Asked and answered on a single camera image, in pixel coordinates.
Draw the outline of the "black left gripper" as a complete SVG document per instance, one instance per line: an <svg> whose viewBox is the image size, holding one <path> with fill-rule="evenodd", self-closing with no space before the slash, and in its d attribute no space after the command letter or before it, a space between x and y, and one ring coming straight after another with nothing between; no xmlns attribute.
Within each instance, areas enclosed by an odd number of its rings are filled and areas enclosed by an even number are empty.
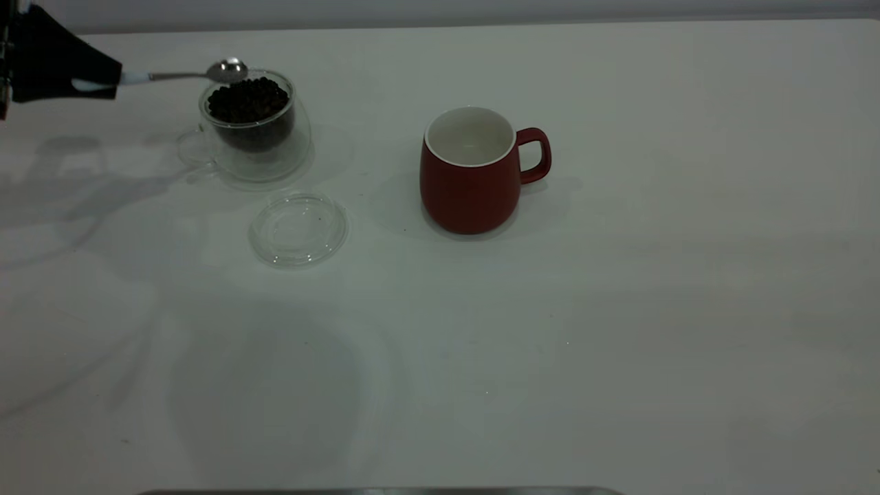
<svg viewBox="0 0 880 495"><path fill-rule="evenodd" d="M6 60L12 25L12 83ZM6 119L10 100L27 103L53 98L96 98L114 100L117 87L79 91L68 85L25 87L27 83L48 85L81 79L116 85L122 63L92 47L62 26L47 10L28 6L14 16L14 1L1 1L1 120Z"/></svg>

